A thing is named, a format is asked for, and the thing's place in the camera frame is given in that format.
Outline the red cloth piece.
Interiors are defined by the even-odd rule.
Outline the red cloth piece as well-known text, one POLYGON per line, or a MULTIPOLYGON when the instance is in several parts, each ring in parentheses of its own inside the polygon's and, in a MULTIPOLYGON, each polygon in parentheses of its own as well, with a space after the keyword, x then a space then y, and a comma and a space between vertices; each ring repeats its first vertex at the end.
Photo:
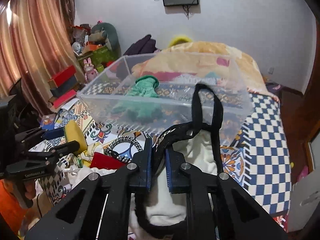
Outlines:
POLYGON ((125 163, 119 161, 118 159, 114 159, 113 157, 110 157, 108 155, 95 152, 90 164, 90 168, 117 170, 125 165, 125 163))

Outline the yellow green sponge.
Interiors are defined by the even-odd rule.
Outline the yellow green sponge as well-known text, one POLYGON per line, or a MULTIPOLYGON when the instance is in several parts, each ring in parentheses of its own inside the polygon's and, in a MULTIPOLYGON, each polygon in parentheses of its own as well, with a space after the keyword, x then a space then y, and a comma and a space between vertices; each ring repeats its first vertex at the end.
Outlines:
POLYGON ((87 142, 81 128, 74 120, 70 120, 64 127, 65 137, 67 142, 77 141, 79 143, 79 149, 75 151, 75 155, 80 155, 87 150, 87 142))

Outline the white black-trimmed cloth bag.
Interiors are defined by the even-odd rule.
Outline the white black-trimmed cloth bag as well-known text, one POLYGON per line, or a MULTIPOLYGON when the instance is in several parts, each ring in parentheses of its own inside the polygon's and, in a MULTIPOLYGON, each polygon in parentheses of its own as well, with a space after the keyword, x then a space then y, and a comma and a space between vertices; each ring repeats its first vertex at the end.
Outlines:
POLYGON ((213 90, 203 84, 195 86, 192 99, 192 121, 173 125, 158 138, 152 149, 151 190, 146 194, 135 194, 130 213, 130 228, 137 239, 185 239, 187 204, 185 194, 173 194, 167 181, 165 151, 172 147, 186 161, 209 174, 222 170, 219 132, 223 121, 223 106, 214 96, 211 124, 203 122, 199 91, 213 90))

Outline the cartoon print cloth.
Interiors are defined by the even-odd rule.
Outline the cartoon print cloth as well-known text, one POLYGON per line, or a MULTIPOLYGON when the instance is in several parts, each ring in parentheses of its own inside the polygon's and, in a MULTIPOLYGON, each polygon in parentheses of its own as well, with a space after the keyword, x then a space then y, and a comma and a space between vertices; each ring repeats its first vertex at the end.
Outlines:
POLYGON ((90 167, 95 153, 104 153, 103 145, 100 142, 94 142, 87 146, 87 150, 81 152, 77 156, 73 156, 72 162, 78 168, 84 166, 90 167))

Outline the red box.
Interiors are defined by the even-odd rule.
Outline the red box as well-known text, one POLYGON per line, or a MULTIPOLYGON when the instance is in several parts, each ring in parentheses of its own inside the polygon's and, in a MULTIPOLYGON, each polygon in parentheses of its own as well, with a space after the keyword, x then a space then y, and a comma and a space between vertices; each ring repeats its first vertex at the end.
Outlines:
POLYGON ((73 65, 58 72, 50 80, 48 80, 48 85, 50 89, 60 87, 63 83, 65 83, 68 79, 70 79, 75 73, 76 73, 76 69, 73 65))

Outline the patterned checkered tablecloth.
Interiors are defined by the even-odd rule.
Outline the patterned checkered tablecloth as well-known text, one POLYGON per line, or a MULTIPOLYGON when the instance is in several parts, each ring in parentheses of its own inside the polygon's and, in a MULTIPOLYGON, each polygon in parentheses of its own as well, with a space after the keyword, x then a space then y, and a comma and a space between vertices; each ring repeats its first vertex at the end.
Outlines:
MULTIPOLYGON (((291 166, 289 150, 280 119, 279 102, 270 96, 250 94, 253 113, 246 118, 234 141, 221 146, 223 170, 231 175, 282 227, 286 227, 290 207, 291 166)), ((116 150, 127 158, 136 153, 136 144, 146 139, 157 141, 153 133, 123 128, 113 124, 98 124, 79 100, 72 100, 59 113, 56 128, 74 120, 82 129, 87 145, 100 142, 104 151, 120 137, 131 137, 116 150)), ((73 156, 63 157, 55 173, 36 183, 35 209, 39 216, 46 214, 92 171, 108 174, 113 170, 76 167, 73 156)))

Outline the pink rabbit toy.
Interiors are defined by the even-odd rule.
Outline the pink rabbit toy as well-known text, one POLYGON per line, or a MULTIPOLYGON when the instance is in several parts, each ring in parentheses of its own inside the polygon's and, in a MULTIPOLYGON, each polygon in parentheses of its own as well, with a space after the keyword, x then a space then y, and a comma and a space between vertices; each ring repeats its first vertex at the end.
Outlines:
POLYGON ((84 71, 85 71, 86 83, 90 83, 92 80, 94 80, 99 75, 99 73, 95 69, 90 57, 88 57, 87 59, 84 59, 84 71))

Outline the pink striped curtain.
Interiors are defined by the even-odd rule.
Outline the pink striped curtain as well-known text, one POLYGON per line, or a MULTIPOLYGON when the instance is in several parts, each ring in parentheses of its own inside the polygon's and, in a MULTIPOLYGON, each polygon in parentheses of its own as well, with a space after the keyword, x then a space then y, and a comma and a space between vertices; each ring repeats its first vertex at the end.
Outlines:
POLYGON ((27 102, 50 112, 48 80, 73 65, 78 81, 84 72, 72 50, 74 0, 9 0, 1 3, 1 96, 22 81, 27 102))

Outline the green storage box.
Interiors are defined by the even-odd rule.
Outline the green storage box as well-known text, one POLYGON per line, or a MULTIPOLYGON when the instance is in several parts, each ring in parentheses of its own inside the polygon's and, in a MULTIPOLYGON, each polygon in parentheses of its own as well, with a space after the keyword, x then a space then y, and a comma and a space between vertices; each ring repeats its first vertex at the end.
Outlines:
POLYGON ((77 56, 77 61, 80 66, 84 66, 84 60, 90 58, 91 62, 94 66, 99 64, 114 62, 118 59, 116 53, 114 51, 109 50, 106 46, 100 47, 95 51, 89 51, 87 53, 82 54, 81 56, 77 56))

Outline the clear plastic storage bin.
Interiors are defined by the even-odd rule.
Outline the clear plastic storage bin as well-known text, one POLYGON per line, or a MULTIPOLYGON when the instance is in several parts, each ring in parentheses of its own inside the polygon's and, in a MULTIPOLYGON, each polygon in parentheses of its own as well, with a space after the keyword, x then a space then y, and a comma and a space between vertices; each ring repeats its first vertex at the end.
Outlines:
POLYGON ((203 83, 213 92, 199 91, 202 104, 203 121, 210 124, 213 117, 214 96, 223 106, 223 122, 220 129, 222 144, 229 145, 245 119, 252 114, 253 108, 247 88, 240 76, 231 76, 220 80, 215 74, 201 78, 190 74, 174 75, 171 80, 159 81, 156 88, 158 98, 151 99, 162 110, 162 117, 141 124, 131 121, 125 114, 112 114, 112 108, 125 100, 144 100, 141 97, 125 96, 135 85, 136 78, 132 75, 132 67, 143 63, 156 54, 123 56, 108 66, 94 80, 86 85, 78 94, 78 98, 87 108, 96 122, 104 122, 120 127, 137 129, 144 132, 160 134, 168 127, 191 121, 191 101, 195 86, 203 83))

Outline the grey green plush toy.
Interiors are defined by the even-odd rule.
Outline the grey green plush toy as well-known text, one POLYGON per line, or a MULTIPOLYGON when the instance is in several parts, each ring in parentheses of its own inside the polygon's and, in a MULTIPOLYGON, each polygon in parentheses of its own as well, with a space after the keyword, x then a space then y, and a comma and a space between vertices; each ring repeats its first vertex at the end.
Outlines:
POLYGON ((88 37, 89 42, 104 44, 111 49, 117 56, 121 55, 121 48, 118 34, 115 27, 106 22, 99 22, 91 28, 91 34, 88 37))

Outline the beige patterned blanket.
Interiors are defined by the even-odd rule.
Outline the beige patterned blanket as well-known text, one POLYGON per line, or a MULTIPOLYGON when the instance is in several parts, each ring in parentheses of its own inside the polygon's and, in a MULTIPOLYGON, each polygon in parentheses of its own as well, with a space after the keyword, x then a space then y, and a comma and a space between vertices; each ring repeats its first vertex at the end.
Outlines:
POLYGON ((249 92, 270 96, 279 102, 279 98, 267 90, 256 61, 224 43, 199 41, 178 44, 132 67, 134 77, 153 75, 160 81, 171 80, 174 75, 183 73, 201 78, 215 74, 220 80, 238 75, 249 92))

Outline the dark purple clothing pile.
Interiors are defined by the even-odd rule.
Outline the dark purple clothing pile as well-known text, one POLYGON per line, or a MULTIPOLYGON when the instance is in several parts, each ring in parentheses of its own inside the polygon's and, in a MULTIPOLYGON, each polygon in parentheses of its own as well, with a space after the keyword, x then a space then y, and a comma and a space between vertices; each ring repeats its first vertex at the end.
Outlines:
POLYGON ((150 34, 144 36, 125 51, 124 55, 152 54, 157 50, 156 40, 150 34))

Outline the yellow foam arch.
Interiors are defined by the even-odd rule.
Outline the yellow foam arch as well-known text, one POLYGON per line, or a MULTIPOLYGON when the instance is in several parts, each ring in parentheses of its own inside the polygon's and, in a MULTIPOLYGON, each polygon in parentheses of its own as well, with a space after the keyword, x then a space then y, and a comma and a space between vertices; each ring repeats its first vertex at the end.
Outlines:
POLYGON ((168 48, 188 42, 193 42, 193 40, 187 35, 176 35, 170 40, 168 48))

